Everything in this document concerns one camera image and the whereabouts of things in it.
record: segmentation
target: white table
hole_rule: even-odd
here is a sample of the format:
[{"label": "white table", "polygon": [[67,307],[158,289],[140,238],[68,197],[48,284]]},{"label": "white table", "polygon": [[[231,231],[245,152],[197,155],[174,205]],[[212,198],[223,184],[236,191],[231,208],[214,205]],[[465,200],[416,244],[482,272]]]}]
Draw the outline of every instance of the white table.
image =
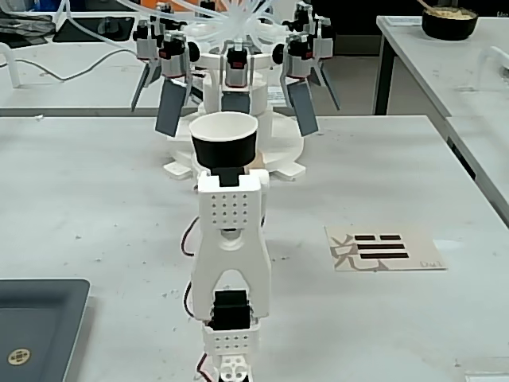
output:
[{"label": "white table", "polygon": [[394,56],[408,68],[435,108],[449,116],[509,115],[509,85],[488,63],[483,70],[480,92],[472,92],[476,82],[479,54],[490,46],[509,52],[509,18],[480,18],[474,34],[465,41],[441,41],[428,37],[419,25],[399,25],[402,18],[380,16],[382,31],[379,77],[375,94],[375,115],[385,115],[390,93]]},{"label": "white table", "polygon": [[509,130],[506,118],[451,117],[450,140],[477,185],[509,224]]},{"label": "white table", "polygon": [[[134,17],[138,13],[75,13],[83,17]],[[135,50],[132,38],[119,43],[125,49]],[[103,42],[53,43],[35,45],[14,50],[16,58],[35,61],[59,76],[81,72],[99,58],[115,50]],[[92,72],[61,83],[50,76],[42,76],[41,70],[18,63],[21,88],[12,89],[6,68],[0,69],[0,115],[131,115],[130,103],[142,74],[143,63],[129,53],[119,53],[104,61]],[[162,80],[144,89],[136,115],[157,114]]]},{"label": "white table", "polygon": [[[179,251],[197,199],[192,182],[161,168],[166,140],[152,126],[27,118],[0,127],[0,277],[91,280],[79,382],[192,381],[202,350],[182,309],[192,262]],[[270,191],[273,309],[255,380],[452,382],[463,367],[506,357],[509,232],[431,123],[320,126],[306,139],[305,178]],[[428,228],[449,270],[333,271],[324,225],[387,222]],[[507,358],[498,362],[509,371]]]}]

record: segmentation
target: robotic arm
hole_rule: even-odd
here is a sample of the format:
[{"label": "robotic arm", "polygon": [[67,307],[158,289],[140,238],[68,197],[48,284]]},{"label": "robotic arm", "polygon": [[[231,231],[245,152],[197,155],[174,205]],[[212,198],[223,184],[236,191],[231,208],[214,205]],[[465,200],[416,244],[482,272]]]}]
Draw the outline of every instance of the robotic arm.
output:
[{"label": "robotic arm", "polygon": [[[226,121],[235,133],[218,137]],[[270,259],[261,229],[269,174],[244,170],[255,158],[257,127],[256,118],[234,112],[205,115],[189,126],[198,162],[208,169],[198,179],[202,237],[192,304],[203,322],[205,352],[223,382],[252,380],[260,319],[269,314]],[[216,290],[229,270],[241,274],[249,291]]]}]

